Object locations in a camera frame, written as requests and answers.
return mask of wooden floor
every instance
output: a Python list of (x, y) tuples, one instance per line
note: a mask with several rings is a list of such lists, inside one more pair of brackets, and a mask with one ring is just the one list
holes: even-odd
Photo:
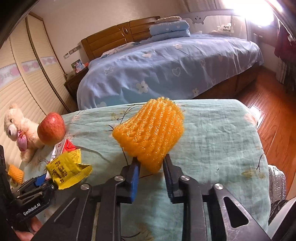
[(285, 93), (275, 73), (262, 69), (236, 97), (259, 120), (260, 136), (268, 164), (286, 175), (287, 194), (296, 171), (296, 96)]

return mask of teddy bear's ear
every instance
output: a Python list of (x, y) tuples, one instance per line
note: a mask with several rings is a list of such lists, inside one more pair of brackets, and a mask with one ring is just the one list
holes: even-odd
[(9, 106), (9, 109), (18, 109), (18, 106), (16, 103), (14, 103)]

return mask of small carton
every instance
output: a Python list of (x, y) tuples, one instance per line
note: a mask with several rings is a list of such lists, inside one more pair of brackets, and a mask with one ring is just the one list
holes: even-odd
[[(68, 139), (63, 139), (61, 142), (57, 143), (54, 146), (54, 149), (52, 151), (52, 156), (50, 158), (50, 162), (52, 162), (53, 159), (57, 158), (60, 154), (64, 153), (65, 151), (73, 151), (76, 150), (76, 146), (72, 144)], [(49, 172), (46, 173), (46, 180), (51, 179), (51, 176)]]

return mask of apple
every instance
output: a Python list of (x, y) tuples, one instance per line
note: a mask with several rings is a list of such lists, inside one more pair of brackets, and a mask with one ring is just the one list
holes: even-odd
[(66, 134), (63, 118), (55, 112), (49, 113), (38, 126), (39, 139), (48, 146), (61, 142)]

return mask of bedspread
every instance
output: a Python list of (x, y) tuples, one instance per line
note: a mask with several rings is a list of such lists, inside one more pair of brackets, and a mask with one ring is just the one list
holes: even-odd
[(192, 99), (256, 62), (259, 47), (247, 40), (193, 34), (140, 44), (96, 58), (77, 90), (80, 110), (145, 102), (164, 96)]
[[(237, 100), (175, 102), (184, 112), (185, 131), (169, 152), (173, 164), (200, 183), (222, 183), (267, 230), (270, 213), (268, 166), (248, 108)], [(82, 162), (93, 167), (84, 182), (104, 183), (126, 165), (110, 126), (118, 125), (122, 117), (124, 121), (133, 116), (141, 105), (89, 109), (63, 116), (66, 137), (81, 148)], [(45, 147), (36, 153), (29, 165), (21, 166), (25, 180), (43, 173), (45, 163), (42, 160), (50, 158), (52, 149)], [(256, 170), (261, 155), (260, 170)], [(141, 168), (140, 177), (146, 175)], [(74, 187), (57, 191), (56, 206), (53, 204), (40, 213), (39, 218), (43, 221), (49, 218), (73, 190)], [(183, 206), (170, 203), (162, 172), (141, 178), (135, 202), (121, 207), (122, 235), (137, 234), (134, 238), (125, 238), (126, 241), (181, 240)]]

